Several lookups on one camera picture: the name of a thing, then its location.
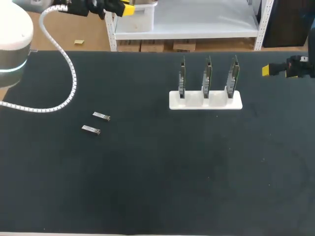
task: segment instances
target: shelf post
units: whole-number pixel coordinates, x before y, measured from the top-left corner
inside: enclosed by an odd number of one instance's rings
[[[113,15],[111,12],[106,12],[105,14],[105,22],[106,22],[106,28],[108,33],[108,40],[110,45],[110,51],[116,52],[117,51],[117,42],[115,37],[115,28],[117,24],[117,16],[114,17],[115,25],[113,23]]]
[[[261,2],[261,19],[259,24],[258,35],[255,41],[254,47],[255,51],[261,50],[261,46],[264,41],[273,4],[274,0],[262,0]]]

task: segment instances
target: floor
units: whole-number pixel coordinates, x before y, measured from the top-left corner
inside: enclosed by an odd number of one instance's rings
[[[55,50],[55,47],[43,35],[38,22],[39,14],[29,13],[34,22],[32,48],[37,50]],[[110,51],[107,29],[104,21],[97,15],[80,17],[60,12],[47,16],[45,26],[56,41],[66,51]],[[76,39],[84,40],[82,45],[74,45]],[[197,40],[197,52],[241,51],[250,52],[254,47],[253,38],[205,39]],[[269,48],[262,51],[307,51],[304,47]]]

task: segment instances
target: white holder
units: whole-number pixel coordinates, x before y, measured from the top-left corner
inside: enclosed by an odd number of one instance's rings
[[[169,92],[169,108],[171,110],[240,110],[242,99],[239,91],[233,98],[228,98],[226,86],[224,90],[209,91],[209,98],[203,97],[200,91],[185,91],[185,98],[180,98],[179,91]]]

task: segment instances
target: white storage box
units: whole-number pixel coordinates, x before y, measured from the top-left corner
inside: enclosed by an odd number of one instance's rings
[[[150,4],[136,4],[135,12],[132,16],[124,16],[118,20],[124,22],[124,31],[133,32],[149,32],[154,27],[154,8],[158,2]]]

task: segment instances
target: cable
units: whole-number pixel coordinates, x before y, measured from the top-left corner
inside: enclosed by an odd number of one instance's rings
[[[72,74],[72,89],[71,89],[69,97],[62,104],[60,104],[58,106],[52,107],[52,108],[45,108],[45,109],[24,107],[24,106],[19,106],[19,105],[16,105],[16,104],[3,102],[3,101],[0,101],[0,106],[5,106],[5,107],[21,110],[21,111],[26,111],[26,112],[48,113],[48,112],[55,112],[57,110],[60,110],[60,109],[64,108],[73,99],[73,96],[74,96],[76,88],[77,88],[77,75],[75,73],[74,66],[72,64],[72,61],[68,57],[67,53],[65,53],[65,51],[61,48],[61,46],[52,38],[52,36],[48,33],[47,29],[44,26],[44,18],[45,18],[45,16],[48,15],[49,13],[53,12],[53,11],[64,11],[64,12],[67,12],[68,11],[68,7],[66,5],[55,5],[55,6],[51,6],[51,7],[47,8],[39,17],[39,26],[40,26],[41,30],[43,31],[43,33],[46,35],[46,37],[52,42],[52,44],[63,55],[64,59],[67,61],[68,65],[70,67],[71,74]]]

